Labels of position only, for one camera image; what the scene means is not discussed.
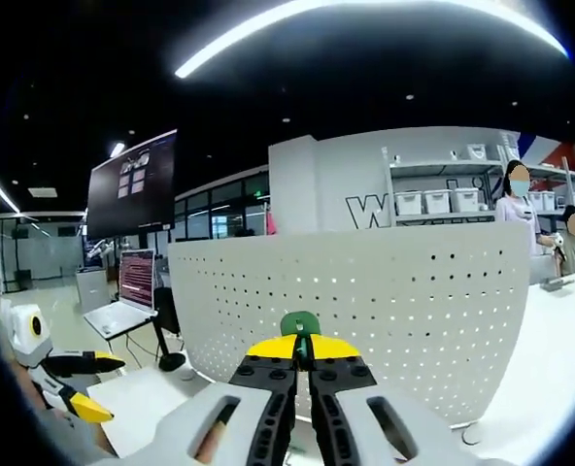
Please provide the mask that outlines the person's left hand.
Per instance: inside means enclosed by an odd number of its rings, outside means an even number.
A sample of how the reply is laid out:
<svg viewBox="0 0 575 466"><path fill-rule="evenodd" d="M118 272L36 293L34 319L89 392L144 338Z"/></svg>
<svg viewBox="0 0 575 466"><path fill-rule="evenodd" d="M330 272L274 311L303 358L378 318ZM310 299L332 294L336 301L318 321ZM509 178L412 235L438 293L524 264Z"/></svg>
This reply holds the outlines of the person's left hand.
<svg viewBox="0 0 575 466"><path fill-rule="evenodd" d="M27 370L18 364L15 360L9 362L9 367L16 378L16 382L20 387L24 398L27 400L29 406L36 412L46 411L46 405L39 390L35 387L32 379L30 378Z"/></svg>

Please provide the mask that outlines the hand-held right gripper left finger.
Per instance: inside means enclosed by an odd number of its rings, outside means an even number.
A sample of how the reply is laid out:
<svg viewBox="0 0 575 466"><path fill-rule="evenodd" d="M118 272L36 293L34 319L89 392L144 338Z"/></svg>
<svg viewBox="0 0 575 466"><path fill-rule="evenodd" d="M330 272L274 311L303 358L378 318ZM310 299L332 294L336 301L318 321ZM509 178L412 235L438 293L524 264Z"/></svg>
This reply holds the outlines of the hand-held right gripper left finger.
<svg viewBox="0 0 575 466"><path fill-rule="evenodd" d="M297 337L251 347L227 383L211 383L118 465L281 465L295 423Z"/></svg>

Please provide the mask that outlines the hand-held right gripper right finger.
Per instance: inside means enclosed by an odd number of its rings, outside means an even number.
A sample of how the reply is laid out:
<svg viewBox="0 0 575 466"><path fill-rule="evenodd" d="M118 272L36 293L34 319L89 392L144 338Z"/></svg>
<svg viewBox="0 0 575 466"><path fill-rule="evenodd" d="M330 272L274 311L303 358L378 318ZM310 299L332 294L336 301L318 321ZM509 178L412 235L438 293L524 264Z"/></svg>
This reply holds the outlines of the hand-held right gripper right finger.
<svg viewBox="0 0 575 466"><path fill-rule="evenodd" d="M410 432L369 366L350 344L322 335L302 339L311 421L325 465L465 465L449 431L414 413Z"/></svg>

